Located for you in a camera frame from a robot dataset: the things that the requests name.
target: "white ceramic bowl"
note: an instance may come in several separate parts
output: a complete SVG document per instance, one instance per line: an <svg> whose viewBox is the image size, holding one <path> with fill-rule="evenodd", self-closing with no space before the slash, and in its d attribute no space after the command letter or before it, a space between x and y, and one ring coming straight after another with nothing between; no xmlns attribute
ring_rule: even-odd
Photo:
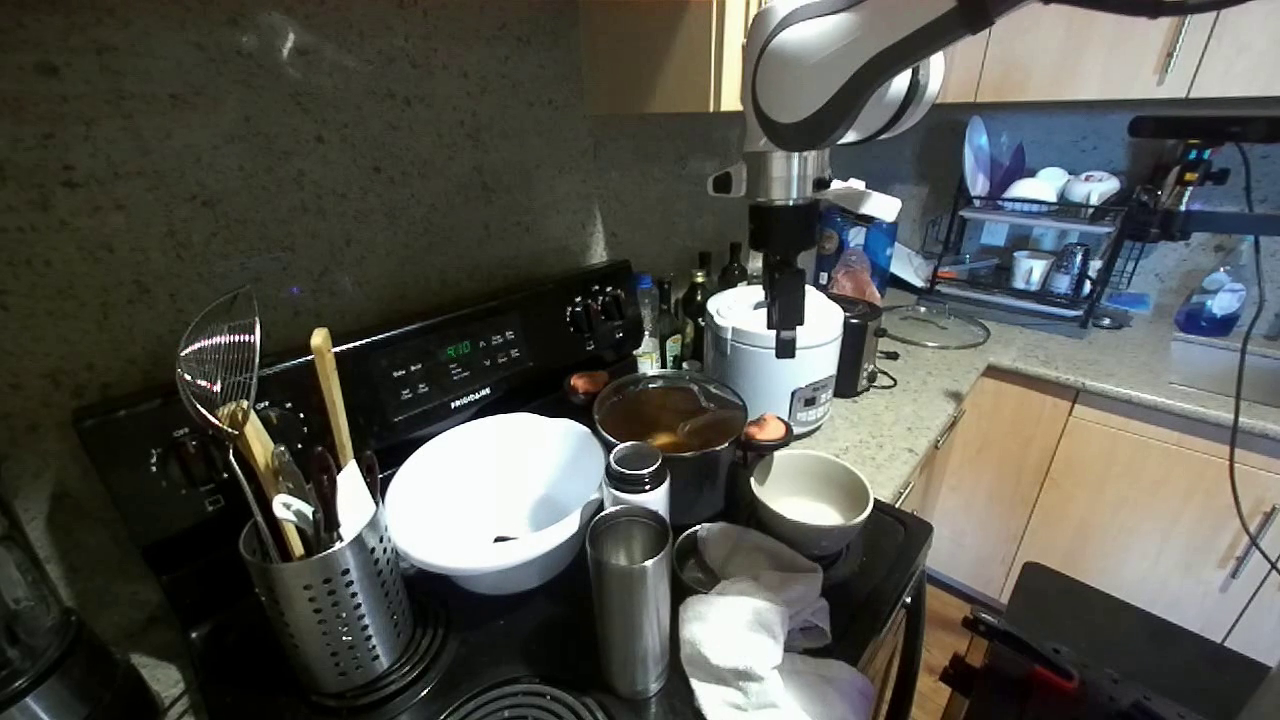
<svg viewBox="0 0 1280 720"><path fill-rule="evenodd" d="M513 595L572 564L600 486L603 449L585 425L500 413L415 449L379 514L406 564Z"/></svg>
<svg viewBox="0 0 1280 720"><path fill-rule="evenodd" d="M836 555L871 515L875 498L861 471L826 452L780 449L747 478L759 529L803 555Z"/></svg>

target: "granite countertop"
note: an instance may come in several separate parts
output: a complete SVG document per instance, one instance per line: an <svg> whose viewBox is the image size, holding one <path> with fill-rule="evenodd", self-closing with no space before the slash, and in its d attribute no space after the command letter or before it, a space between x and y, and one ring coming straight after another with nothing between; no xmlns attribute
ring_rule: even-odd
<svg viewBox="0 0 1280 720"><path fill-rule="evenodd" d="M1082 338L989 318L978 321L993 330L989 345L978 349L916 349L885 338L881 356L900 354L900 362L881 362L881 367L895 375L895 388L871 388L857 402L836 402L823 428L796 443L847 459L871 479L881 500L895 505L907 494L918 459L958 418L958 404L982 367L1055 382L1079 391L1098 391L1225 428L1233 419L1229 396L1194 391L1170 382L1170 312L1154 307L1150 318L1132 321L1124 334L1091 330ZM1280 435L1280 408L1245 404L1240 428Z"/></svg>

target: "blender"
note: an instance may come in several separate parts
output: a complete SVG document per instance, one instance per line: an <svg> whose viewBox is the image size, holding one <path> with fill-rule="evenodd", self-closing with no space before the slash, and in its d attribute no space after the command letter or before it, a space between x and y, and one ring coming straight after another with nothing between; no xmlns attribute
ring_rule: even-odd
<svg viewBox="0 0 1280 720"><path fill-rule="evenodd" d="M142 677L61 604L24 529L0 500L0 718L3 720L147 720Z"/></svg>

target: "robotic arm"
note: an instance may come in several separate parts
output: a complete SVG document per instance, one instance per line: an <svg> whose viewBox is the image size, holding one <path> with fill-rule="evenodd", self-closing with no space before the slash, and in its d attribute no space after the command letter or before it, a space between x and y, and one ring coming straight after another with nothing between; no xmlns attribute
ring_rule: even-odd
<svg viewBox="0 0 1280 720"><path fill-rule="evenodd" d="M743 163L712 191L743 191L765 251L777 356L796 356L819 205L892 224L900 205L831 179L831 148L912 129L942 85L942 48L1022 0L759 0L743 48ZM1060 0L1117 16L1189 16L1245 0Z"/></svg>

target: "dish rack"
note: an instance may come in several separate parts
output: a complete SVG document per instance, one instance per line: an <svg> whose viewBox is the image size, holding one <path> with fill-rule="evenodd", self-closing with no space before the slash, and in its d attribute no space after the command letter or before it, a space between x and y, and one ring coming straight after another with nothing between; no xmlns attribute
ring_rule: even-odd
<svg viewBox="0 0 1280 720"><path fill-rule="evenodd" d="M1013 284L1013 251L1060 251L1069 244L1086 251L1079 294L1046 298L1041 287ZM931 294L1086 330L1102 287L1112 284L1117 255L1121 233L1102 221L1079 221L1055 209L957 209L931 266Z"/></svg>

